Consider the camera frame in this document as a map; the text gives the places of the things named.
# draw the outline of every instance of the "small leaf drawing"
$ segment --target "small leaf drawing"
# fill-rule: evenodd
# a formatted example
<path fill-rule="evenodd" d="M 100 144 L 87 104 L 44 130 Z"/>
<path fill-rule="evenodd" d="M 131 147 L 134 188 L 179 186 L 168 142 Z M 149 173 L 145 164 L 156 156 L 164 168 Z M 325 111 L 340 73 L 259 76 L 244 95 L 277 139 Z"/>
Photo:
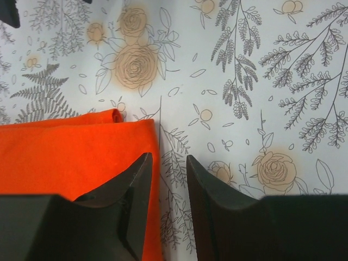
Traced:
<path fill-rule="evenodd" d="M 206 28 L 206 25 L 204 24 L 204 15 L 203 15 L 203 13 L 201 13 L 201 25 L 202 25 L 203 29 Z"/>
<path fill-rule="evenodd" d="M 196 78 L 196 77 L 204 74 L 205 72 L 206 72 L 206 69 L 200 69 L 200 70 L 194 72 L 193 74 L 191 74 L 190 77 Z"/>
<path fill-rule="evenodd" d="M 207 92 L 211 95 L 217 95 L 218 93 L 214 90 L 207 90 Z"/>
<path fill-rule="evenodd" d="M 103 60 L 104 59 L 104 56 L 101 54 L 101 53 L 96 53 L 95 55 L 94 55 L 94 58 L 96 58 L 97 60 Z"/>
<path fill-rule="evenodd" d="M 163 44 L 163 50 L 164 50 L 164 54 L 167 55 L 169 59 L 171 59 L 172 61 L 175 61 L 174 49 L 171 44 L 169 43 Z"/>
<path fill-rule="evenodd" d="M 160 59 L 161 61 L 164 61 L 164 62 L 167 61 L 167 57 L 165 56 L 163 52 L 158 52 L 157 56 L 158 56 L 158 59 Z"/>
<path fill-rule="evenodd" d="M 162 79 L 165 80 L 167 66 L 166 66 L 166 63 L 164 61 L 161 61 L 160 59 L 158 59 L 157 70 L 158 70 L 159 74 L 161 75 Z"/>
<path fill-rule="evenodd" d="M 12 84 L 16 84 L 16 81 L 17 81 L 17 76 L 14 74 L 12 75 Z"/>
<path fill-rule="evenodd" d="M 257 156 L 254 162 L 252 163 L 252 166 L 255 166 L 256 164 L 258 164 L 262 159 L 263 159 L 262 156 Z"/>
<path fill-rule="evenodd" d="M 292 17 L 291 14 L 288 14 L 288 17 L 289 17 L 289 19 L 290 19 L 291 22 L 293 22 L 294 24 L 296 24 L 296 21 L 295 21 L 295 19 Z"/>
<path fill-rule="evenodd" d="M 322 195 L 322 194 L 324 194 L 324 191 L 322 191 L 321 189 L 313 189 L 313 192 L 314 192 L 316 195 Z"/>
<path fill-rule="evenodd" d="M 269 148 L 269 147 L 272 145 L 273 136 L 274 136 L 274 133 L 272 132 L 272 133 L 270 133 L 270 134 L 267 134 L 267 135 L 263 138 L 262 145 L 263 145 L 265 148 Z"/>
<path fill-rule="evenodd" d="M 154 36 L 154 30 L 153 30 L 153 27 L 150 24 L 146 24 L 145 28 L 146 28 L 146 30 L 148 31 L 149 34 Z"/>
<path fill-rule="evenodd" d="M 113 70 L 114 68 L 116 68 L 116 60 L 117 56 L 115 53 L 110 53 L 107 56 L 104 57 L 101 65 L 109 70 Z"/>
<path fill-rule="evenodd" d="M 169 29 L 172 25 L 172 20 L 170 18 L 169 12 L 167 11 L 167 9 L 161 7 L 160 11 L 159 11 L 159 16 L 161 18 L 161 22 L 163 24 L 163 26 L 167 29 Z"/>
<path fill-rule="evenodd" d="M 119 52 L 120 49 L 124 48 L 127 44 L 124 39 L 121 38 L 109 38 L 109 45 L 115 51 Z"/>
<path fill-rule="evenodd" d="M 307 195 L 308 194 L 307 184 L 302 179 L 296 177 L 295 178 L 295 183 L 299 187 L 301 195 Z"/>
<path fill-rule="evenodd" d="M 229 126 L 232 126 L 232 125 L 234 125 L 234 122 L 229 122 L 229 123 L 223 125 L 223 128 L 229 127 Z"/>
<path fill-rule="evenodd" d="M 147 115 L 146 110 L 144 110 L 143 108 L 140 108 L 140 111 L 141 111 L 141 113 L 143 113 L 145 116 Z"/>
<path fill-rule="evenodd" d="M 277 9 L 273 9 L 273 11 L 276 13 L 276 14 L 279 14 L 279 15 L 283 15 L 284 13 L 282 11 L 279 11 Z"/>
<path fill-rule="evenodd" d="M 196 113 L 199 115 L 200 114 L 200 110 L 198 109 L 197 105 L 194 104 L 194 108 L 195 108 Z"/>
<path fill-rule="evenodd" d="M 171 89 L 168 92 L 168 96 L 173 97 L 173 96 L 177 95 L 177 93 L 179 92 L 179 89 L 180 89 L 180 87 L 175 87 L 175 88 Z"/>
<path fill-rule="evenodd" d="M 239 190 L 243 194 L 253 197 L 257 200 L 266 196 L 265 192 L 263 192 L 262 190 L 247 185 L 239 185 Z"/>
<path fill-rule="evenodd" d="M 104 74 L 106 74 L 107 70 L 108 69 L 106 69 L 106 68 L 99 69 L 96 73 L 96 76 L 103 76 Z"/>
<path fill-rule="evenodd" d="M 138 88 L 138 92 L 140 94 L 140 97 L 144 97 L 145 94 L 147 94 L 148 91 L 150 91 L 151 87 L 152 87 L 152 82 L 149 82 L 147 84 L 144 84 L 144 85 L 140 86 Z"/>
<path fill-rule="evenodd" d="M 331 190 L 334 186 L 334 179 L 330 168 L 327 164 L 320 159 L 316 161 L 316 172 L 322 184 L 328 189 Z"/>
<path fill-rule="evenodd" d="M 192 61 L 195 61 L 195 60 L 197 59 L 197 56 L 198 56 L 198 53 L 196 53 L 196 54 L 194 55 L 194 57 L 192 58 Z"/>
<path fill-rule="evenodd" d="M 263 129 L 257 129 L 257 132 L 260 134 L 260 135 L 266 135 L 265 131 Z"/>
<path fill-rule="evenodd" d="M 28 42 L 28 45 L 31 46 L 33 44 L 33 39 L 30 36 L 28 36 L 27 42 Z"/>
<path fill-rule="evenodd" d="M 82 84 L 78 85 L 78 89 L 80 90 L 81 93 L 87 94 L 86 88 Z"/>
<path fill-rule="evenodd" d="M 109 85 L 112 77 L 111 70 L 106 70 L 106 73 L 98 76 L 96 81 L 96 94 L 100 94 Z"/>
<path fill-rule="evenodd" d="M 212 153 L 215 152 L 215 147 L 214 147 L 214 145 L 211 142 L 208 142 L 207 146 L 208 146 L 208 150 L 210 152 L 212 152 Z"/>
<path fill-rule="evenodd" d="M 207 123 L 204 122 L 204 121 L 201 121 L 201 124 L 202 124 L 203 126 L 205 126 L 208 130 L 210 130 L 209 124 L 207 124 Z"/>
<path fill-rule="evenodd" d="M 198 120 L 199 118 L 194 119 L 193 121 L 190 122 L 189 126 L 192 126 L 193 124 L 197 123 Z"/>
<path fill-rule="evenodd" d="M 111 101 L 111 105 L 113 106 L 113 107 L 117 107 L 117 104 L 116 104 L 116 102 L 114 101 L 114 100 L 110 100 Z"/>
<path fill-rule="evenodd" d="M 201 8 L 199 8 L 199 7 L 195 6 L 195 5 L 192 5 L 191 8 L 201 11 Z"/>
<path fill-rule="evenodd" d="M 176 31 L 171 31 L 168 34 L 167 38 L 169 41 L 174 42 L 175 40 L 177 40 L 179 38 L 179 34 Z"/>

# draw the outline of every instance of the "leaf branch drawing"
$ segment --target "leaf branch drawing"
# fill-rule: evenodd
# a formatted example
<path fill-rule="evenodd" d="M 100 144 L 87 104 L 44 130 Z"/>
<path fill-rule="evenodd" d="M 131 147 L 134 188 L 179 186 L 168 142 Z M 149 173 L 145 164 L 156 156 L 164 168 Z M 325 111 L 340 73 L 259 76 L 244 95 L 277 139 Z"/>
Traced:
<path fill-rule="evenodd" d="M 245 10 L 242 0 L 221 0 L 219 6 L 221 9 L 215 25 L 221 25 L 223 33 L 215 45 L 211 60 L 216 58 L 216 65 L 221 64 L 223 72 L 226 72 L 228 64 L 233 64 L 234 77 L 225 83 L 222 98 L 225 104 L 233 106 L 235 117 L 238 119 L 244 117 L 248 120 L 247 104 L 252 107 L 252 101 L 246 91 L 253 90 L 253 85 L 258 82 L 258 77 L 255 73 L 254 63 L 245 55 L 250 57 L 254 48 L 260 48 L 261 39 L 256 26 L 262 24 L 262 19 L 255 7 Z M 227 26 L 231 16 L 235 17 L 232 29 Z M 244 55 L 236 54 L 235 51 L 237 45 L 241 43 L 243 43 Z"/>
<path fill-rule="evenodd" d="M 178 188 L 178 184 L 186 188 L 187 173 L 185 156 L 189 153 L 188 150 L 190 149 L 187 146 L 187 135 L 183 136 L 184 131 L 178 131 L 178 128 L 168 132 L 162 125 L 160 126 L 160 130 L 170 144 L 170 149 L 162 156 L 162 165 L 166 168 L 166 177 L 170 179 L 171 184 L 175 183 L 176 188 Z"/>
<path fill-rule="evenodd" d="M 0 21 L 0 39 L 4 40 L 5 44 L 13 44 L 15 42 L 15 39 L 12 38 L 12 34 L 7 31 L 7 28 L 2 21 Z M 1 75 L 9 72 L 11 66 L 11 63 L 3 60 L 0 46 L 0 94 L 4 94 L 5 97 L 10 93 L 8 88 L 9 85 L 8 83 L 1 81 Z"/>
<path fill-rule="evenodd" d="M 43 27 L 59 29 L 49 46 L 52 59 L 57 60 L 58 56 L 82 51 L 84 24 L 89 22 L 90 13 L 83 0 L 43 0 L 38 1 L 29 22 L 38 33 Z"/>
<path fill-rule="evenodd" d="M 47 64 L 46 69 L 38 73 L 23 74 L 23 77 L 36 85 L 11 95 L 10 98 L 22 97 L 30 100 L 26 108 L 21 109 L 16 123 L 78 116 L 78 113 L 70 108 L 60 90 L 68 78 L 59 79 L 52 76 L 58 67 L 59 64 Z"/>
<path fill-rule="evenodd" d="M 344 143 L 348 117 L 345 117 L 344 110 L 338 109 L 338 99 L 339 96 L 347 98 L 348 93 L 348 76 L 344 74 L 348 45 L 344 40 L 344 34 L 335 26 L 343 27 L 345 18 L 342 18 L 347 16 L 348 7 L 341 3 L 333 5 L 331 9 L 326 9 L 307 24 L 307 27 L 311 28 L 323 21 L 329 21 L 316 37 L 310 38 L 306 33 L 300 35 L 298 31 L 292 35 L 287 33 L 285 38 L 279 35 L 274 44 L 291 48 L 275 49 L 259 62 L 262 67 L 268 66 L 264 78 L 274 78 L 274 88 L 288 87 L 293 95 L 304 92 L 297 99 L 289 97 L 280 101 L 279 106 L 286 109 L 285 115 L 290 116 L 285 129 L 291 129 L 299 123 L 309 108 L 313 111 L 323 111 L 322 117 L 311 117 L 300 131 L 300 138 L 305 140 L 303 150 L 309 153 L 317 148 L 327 133 L 331 134 L 328 145 L 339 148 L 340 144 Z M 342 46 L 345 46 L 344 53 L 341 51 Z M 299 50 L 300 54 L 294 55 L 295 50 Z M 333 76 L 329 71 L 312 72 L 316 62 L 329 67 L 335 52 L 342 52 L 343 57 L 338 72 Z M 300 78 L 297 83 L 293 83 L 294 73 Z M 327 101 L 330 103 L 328 107 L 323 107 L 322 104 L 329 93 L 333 98 Z"/>
<path fill-rule="evenodd" d="M 187 241 L 186 250 L 191 254 L 196 249 L 191 209 L 181 195 L 171 190 L 162 175 L 161 179 L 168 189 L 165 199 L 168 210 L 161 217 L 161 241 L 164 245 L 171 245 L 174 250 L 181 243 L 180 240 Z M 183 233 L 183 238 L 178 236 L 179 233 Z"/>

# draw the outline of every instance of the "fern leaf drawing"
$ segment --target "fern leaf drawing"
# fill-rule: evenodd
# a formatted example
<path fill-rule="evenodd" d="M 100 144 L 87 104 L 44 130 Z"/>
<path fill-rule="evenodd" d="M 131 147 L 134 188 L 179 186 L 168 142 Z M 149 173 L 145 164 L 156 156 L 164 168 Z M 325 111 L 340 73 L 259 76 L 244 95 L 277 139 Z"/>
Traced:
<path fill-rule="evenodd" d="M 52 77 L 58 67 L 59 64 L 48 64 L 41 72 L 23 75 L 37 85 L 20 90 L 11 96 L 11 98 L 22 97 L 31 100 L 26 109 L 21 109 L 16 119 L 17 123 L 78 116 L 78 113 L 70 108 L 60 90 L 68 78 Z"/>

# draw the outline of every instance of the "black object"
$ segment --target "black object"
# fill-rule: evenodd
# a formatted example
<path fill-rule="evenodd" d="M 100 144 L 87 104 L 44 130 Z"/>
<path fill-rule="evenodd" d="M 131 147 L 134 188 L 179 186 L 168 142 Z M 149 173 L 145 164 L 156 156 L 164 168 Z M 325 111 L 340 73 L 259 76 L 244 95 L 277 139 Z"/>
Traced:
<path fill-rule="evenodd" d="M 88 4 L 92 3 L 92 0 L 83 1 Z M 16 0 L 0 0 L 0 21 L 14 28 L 20 27 L 20 17 L 16 7 Z"/>
<path fill-rule="evenodd" d="M 193 156 L 187 179 L 198 261 L 348 260 L 348 196 L 255 200 Z"/>
<path fill-rule="evenodd" d="M 141 260 L 151 179 L 147 153 L 75 202 L 0 196 L 0 260 Z"/>

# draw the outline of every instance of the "botanical print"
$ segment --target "botanical print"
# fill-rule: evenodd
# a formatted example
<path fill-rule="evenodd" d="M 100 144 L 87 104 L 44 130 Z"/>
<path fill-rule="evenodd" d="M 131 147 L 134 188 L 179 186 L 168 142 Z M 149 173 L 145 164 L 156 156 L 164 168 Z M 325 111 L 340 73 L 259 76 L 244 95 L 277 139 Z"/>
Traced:
<path fill-rule="evenodd" d="M 137 89 L 140 97 L 149 92 L 158 74 L 166 79 L 170 71 L 167 63 L 175 61 L 175 48 L 180 47 L 175 43 L 179 34 L 171 30 L 171 16 L 166 9 L 160 8 L 159 16 L 163 29 L 155 32 L 147 23 L 144 10 L 125 5 L 116 21 L 118 29 L 114 28 L 113 22 L 109 23 L 112 37 L 107 39 L 101 24 L 90 25 L 90 41 L 96 44 L 103 41 L 113 50 L 105 57 L 95 54 L 103 67 L 96 73 L 96 94 L 105 90 L 113 76 L 120 85 Z"/>
<path fill-rule="evenodd" d="M 328 132 L 331 134 L 328 143 L 330 146 L 340 148 L 340 144 L 344 143 L 348 117 L 338 101 L 348 98 L 348 73 L 345 72 L 348 45 L 344 41 L 344 33 L 341 32 L 347 23 L 348 7 L 337 3 L 307 24 L 308 28 L 325 26 L 317 36 L 311 38 L 307 33 L 301 34 L 298 31 L 292 35 L 287 33 L 285 38 L 279 35 L 275 45 L 289 47 L 279 47 L 259 62 L 262 66 L 269 66 L 264 77 L 275 78 L 273 87 L 287 87 L 292 94 L 304 93 L 301 98 L 289 97 L 280 101 L 279 106 L 286 108 L 285 115 L 291 115 L 285 129 L 291 129 L 299 123 L 309 108 L 312 111 L 320 110 L 321 116 L 307 118 L 300 131 L 300 138 L 305 140 L 303 150 L 309 153 L 317 148 Z M 302 51 L 300 55 L 293 54 L 297 49 Z M 339 52 L 340 56 L 334 56 L 335 52 Z M 335 63 L 341 64 L 341 68 L 339 71 L 329 72 L 324 67 L 329 67 L 334 58 Z M 322 70 L 312 70 L 316 63 L 322 64 Z M 295 84 L 293 73 L 299 79 Z M 331 93 L 334 96 L 328 101 Z"/>
<path fill-rule="evenodd" d="M 210 14 L 214 8 L 215 3 L 213 0 L 195 0 L 197 5 L 190 6 L 191 8 L 198 10 L 200 12 L 201 25 L 203 29 L 206 28 L 205 19 L 212 19 L 208 14 Z"/>
<path fill-rule="evenodd" d="M 106 38 L 104 36 L 105 34 L 105 31 L 104 31 L 104 28 L 103 28 L 103 25 L 100 24 L 100 23 L 91 23 L 89 26 L 88 26 L 88 29 L 87 29 L 87 35 L 88 35 L 88 38 L 90 39 L 88 43 L 90 42 L 93 42 L 95 45 L 97 45 L 98 49 L 99 49 L 99 44 L 101 42 L 103 42 L 103 40 Z"/>
<path fill-rule="evenodd" d="M 0 39 L 5 44 L 13 44 L 15 42 L 15 39 L 12 38 L 12 34 L 7 30 L 6 25 L 0 21 Z M 1 53 L 1 46 L 0 46 L 0 95 L 8 95 L 10 94 L 8 83 L 1 80 L 1 75 L 4 75 L 5 73 L 9 72 L 11 69 L 12 64 L 4 61 L 3 56 Z"/>
<path fill-rule="evenodd" d="M 286 1 L 283 3 L 282 10 L 273 9 L 276 14 L 287 15 L 289 20 L 296 24 L 296 20 L 293 15 L 296 15 L 302 11 L 303 4 L 300 1 Z"/>
<path fill-rule="evenodd" d="M 308 186 L 305 181 L 298 177 L 295 162 L 286 154 L 272 151 L 270 148 L 273 143 L 274 133 L 266 133 L 264 130 L 264 123 L 266 120 L 262 117 L 260 128 L 257 129 L 258 134 L 262 138 L 262 147 L 252 166 L 256 166 L 256 174 L 247 176 L 246 164 L 239 164 L 239 172 L 244 178 L 245 184 L 239 186 L 233 178 L 235 175 L 231 171 L 231 165 L 223 161 L 213 161 L 208 167 L 208 171 L 222 180 L 226 184 L 238 189 L 239 191 L 260 199 L 265 195 L 287 195 L 291 194 L 294 186 L 301 195 L 309 194 Z M 331 194 L 334 186 L 334 177 L 328 165 L 322 160 L 318 159 L 316 162 L 316 172 L 320 182 L 325 187 L 324 190 L 314 188 L 315 194 Z M 250 178 L 257 178 L 260 188 L 250 186 Z"/>
<path fill-rule="evenodd" d="M 154 119 L 165 260 L 196 260 L 189 154 L 257 199 L 346 192 L 346 3 L 17 6 L 24 26 L 0 22 L 0 125 L 110 108 L 126 121 Z"/>
<path fill-rule="evenodd" d="M 6 113 L 5 106 L 0 106 L 0 125 L 9 124 L 11 121 L 10 117 Z"/>
<path fill-rule="evenodd" d="M 205 110 L 202 110 L 200 112 L 200 110 L 198 109 L 197 105 L 195 105 L 195 104 L 194 104 L 194 108 L 195 108 L 196 114 L 198 115 L 198 118 L 195 118 L 194 120 L 192 120 L 189 123 L 189 126 L 192 126 L 192 125 L 196 124 L 199 120 L 201 120 L 201 124 L 203 126 L 205 126 L 208 130 L 210 130 L 210 125 L 209 125 L 208 122 L 213 117 L 212 111 L 208 110 L 208 109 L 205 109 Z"/>
<path fill-rule="evenodd" d="M 226 65 L 233 62 L 234 76 L 225 83 L 222 98 L 225 104 L 233 105 L 235 117 L 248 120 L 247 104 L 251 107 L 252 102 L 246 91 L 253 90 L 258 77 L 254 63 L 244 55 L 250 57 L 254 46 L 260 48 L 261 40 L 256 26 L 262 24 L 261 17 L 255 7 L 245 9 L 243 0 L 221 0 L 219 6 L 221 9 L 216 17 L 216 26 L 221 25 L 223 33 L 214 47 L 212 61 L 216 58 L 216 65 L 221 63 L 223 72 Z M 230 17 L 235 17 L 233 28 L 227 26 Z M 237 35 L 243 43 L 244 55 L 236 54 L 236 46 L 240 44 Z"/>
<path fill-rule="evenodd" d="M 43 0 L 38 1 L 29 21 L 32 30 L 41 33 L 59 28 L 49 45 L 53 60 L 58 56 L 82 51 L 84 25 L 89 22 L 89 5 L 82 0 Z"/>
<path fill-rule="evenodd" d="M 16 123 L 78 116 L 67 104 L 60 89 L 68 78 L 52 76 L 58 67 L 59 64 L 47 64 L 46 69 L 38 73 L 22 75 L 35 85 L 11 95 L 11 98 L 22 97 L 30 100 L 26 108 L 21 109 Z"/>
<path fill-rule="evenodd" d="M 159 114 L 159 141 L 160 150 L 164 151 L 161 157 L 161 181 L 166 190 L 166 198 L 161 201 L 161 241 L 162 244 L 177 250 L 180 243 L 186 243 L 186 250 L 191 254 L 196 248 L 195 237 L 189 203 L 185 200 L 187 195 L 179 194 L 179 189 L 187 190 L 186 156 L 189 154 L 188 136 L 185 131 L 174 128 L 166 130 L 161 124 L 162 97 L 159 109 L 154 113 L 147 113 L 140 108 L 142 117 L 133 115 L 137 121 L 152 119 Z M 163 148 L 161 137 L 169 144 L 169 149 Z"/>

